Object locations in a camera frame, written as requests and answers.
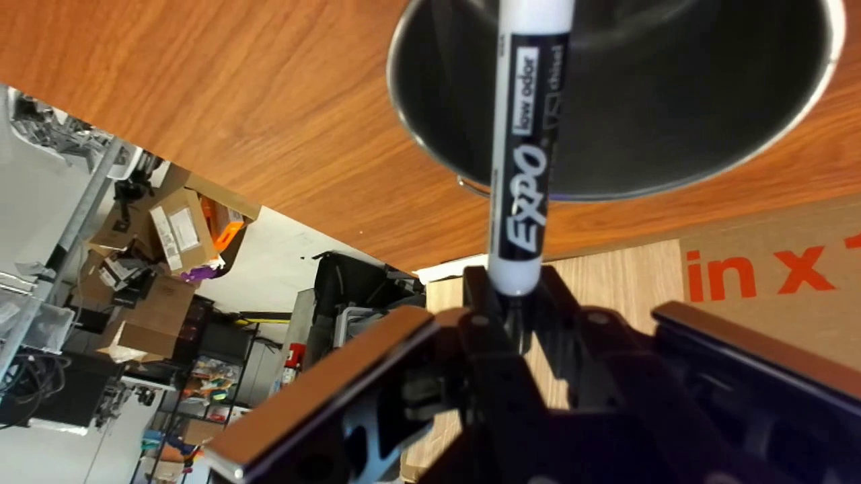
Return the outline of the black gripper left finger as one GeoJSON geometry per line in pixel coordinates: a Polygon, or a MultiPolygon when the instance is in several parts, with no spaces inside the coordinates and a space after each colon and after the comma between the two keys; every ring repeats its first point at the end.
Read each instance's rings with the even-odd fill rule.
{"type": "Polygon", "coordinates": [[[374,484],[456,407],[444,367],[465,309],[399,306],[226,425],[203,460],[223,484],[374,484]]]}

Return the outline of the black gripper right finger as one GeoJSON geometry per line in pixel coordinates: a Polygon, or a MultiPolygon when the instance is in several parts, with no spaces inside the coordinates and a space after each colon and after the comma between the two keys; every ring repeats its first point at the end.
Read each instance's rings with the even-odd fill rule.
{"type": "Polygon", "coordinates": [[[861,371],[667,302],[655,344],[724,438],[794,484],[861,484],[861,371]]]}

